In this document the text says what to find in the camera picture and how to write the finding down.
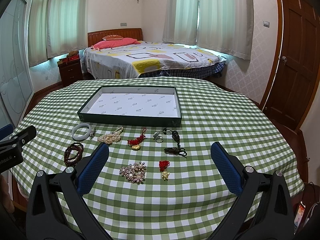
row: bed headboard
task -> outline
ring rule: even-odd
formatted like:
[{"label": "bed headboard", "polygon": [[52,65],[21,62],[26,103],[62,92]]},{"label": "bed headboard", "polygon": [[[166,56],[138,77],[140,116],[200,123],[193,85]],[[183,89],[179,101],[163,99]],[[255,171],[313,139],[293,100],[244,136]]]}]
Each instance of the bed headboard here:
[{"label": "bed headboard", "polygon": [[88,47],[102,41],[102,38],[107,35],[120,35],[124,38],[133,38],[138,41],[142,41],[142,30],[141,28],[132,28],[132,29],[114,29],[114,30],[105,30],[88,33]]}]

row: white bangle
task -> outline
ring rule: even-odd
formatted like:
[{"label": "white bangle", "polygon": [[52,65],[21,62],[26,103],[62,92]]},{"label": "white bangle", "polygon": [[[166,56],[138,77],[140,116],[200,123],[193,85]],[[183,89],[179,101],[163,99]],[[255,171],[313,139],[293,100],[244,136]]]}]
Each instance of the white bangle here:
[{"label": "white bangle", "polygon": [[[76,136],[75,132],[76,130],[78,130],[79,128],[88,128],[88,132],[85,135],[81,135],[81,136]],[[89,138],[90,134],[92,132],[92,128],[88,123],[80,123],[78,125],[76,125],[71,132],[72,138],[73,140],[77,141],[77,142],[81,142],[83,140],[86,140]]]}]

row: beige curtain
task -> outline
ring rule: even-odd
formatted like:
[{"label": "beige curtain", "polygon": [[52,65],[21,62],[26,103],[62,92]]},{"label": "beige curtain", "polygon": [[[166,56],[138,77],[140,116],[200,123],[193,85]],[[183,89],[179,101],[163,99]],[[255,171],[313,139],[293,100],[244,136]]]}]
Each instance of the beige curtain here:
[{"label": "beige curtain", "polygon": [[28,23],[29,67],[48,60],[47,40],[47,5],[48,0],[32,0]]},{"label": "beige curtain", "polygon": [[250,59],[253,0],[200,0],[197,46]]},{"label": "beige curtain", "polygon": [[87,0],[51,0],[47,31],[48,58],[87,48]]},{"label": "beige curtain", "polygon": [[196,44],[198,0],[167,0],[163,41]]}]

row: tablecloth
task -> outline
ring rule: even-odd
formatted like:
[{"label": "tablecloth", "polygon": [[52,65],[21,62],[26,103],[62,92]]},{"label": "tablecloth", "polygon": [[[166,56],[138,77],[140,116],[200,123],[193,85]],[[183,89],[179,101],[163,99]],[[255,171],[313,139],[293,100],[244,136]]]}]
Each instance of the tablecloth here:
[{"label": "tablecloth", "polygon": [[[143,127],[124,126],[121,141],[110,145],[110,156],[89,194],[84,195],[97,220],[114,239],[205,239],[221,222],[236,196],[231,194],[210,157],[211,144],[219,141],[244,166],[272,174],[281,170],[290,195],[303,189],[295,155],[280,132],[247,97],[224,91],[214,84],[176,77],[79,81],[47,95],[23,119],[15,133],[34,125],[37,136],[23,150],[24,162],[11,169],[18,183],[30,193],[36,172],[48,174],[65,169],[63,154],[73,142],[71,129],[80,120],[78,109],[101,85],[175,86],[182,123],[176,130],[187,158],[167,155],[176,146],[170,135],[156,143],[153,134],[163,127],[147,127],[139,151],[127,140]],[[96,136],[83,141],[84,156],[99,145],[97,136],[120,125],[91,123]],[[159,161],[168,160],[169,180],[161,179]],[[145,162],[146,180],[137,185],[119,175],[122,166]],[[254,215],[257,194],[247,218]],[[71,227],[77,225],[63,195],[59,199]]]}]

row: bed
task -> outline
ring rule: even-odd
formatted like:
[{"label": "bed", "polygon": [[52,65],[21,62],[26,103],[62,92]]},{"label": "bed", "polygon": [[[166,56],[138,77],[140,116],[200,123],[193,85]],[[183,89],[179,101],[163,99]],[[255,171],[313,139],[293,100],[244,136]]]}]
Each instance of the bed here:
[{"label": "bed", "polygon": [[[11,169],[21,188],[29,194],[36,172],[59,173],[66,167],[63,154],[73,143],[71,129],[80,123],[78,109],[102,85],[175,86],[182,112],[177,130],[186,159],[166,155],[173,147],[170,136],[156,143],[153,134],[162,127],[147,127],[139,151],[127,140],[138,137],[142,127],[123,125],[121,141],[113,143],[109,159],[89,194],[84,195],[95,217],[114,239],[206,239],[221,222],[236,196],[231,194],[210,157],[219,141],[244,166],[272,174],[281,170],[291,196],[303,190],[295,155],[283,136],[251,100],[197,79],[157,77],[143,79],[78,81],[47,95],[23,119],[15,133],[34,125],[37,136],[25,145],[24,162]],[[117,125],[91,123],[96,136],[82,142],[84,156],[99,145],[97,137]],[[168,160],[169,180],[164,182],[159,161]],[[146,181],[137,185],[119,175],[122,166],[146,163]],[[248,219],[253,217],[261,194],[256,196]],[[59,199],[71,227],[76,223],[63,199]]]},{"label": "bed", "polygon": [[[90,46],[107,35],[134,38],[140,45],[94,50]],[[83,64],[95,79],[126,79],[158,76],[177,76],[203,79],[221,77],[226,58],[203,49],[183,45],[145,42],[142,30],[116,29],[88,33]]]}]

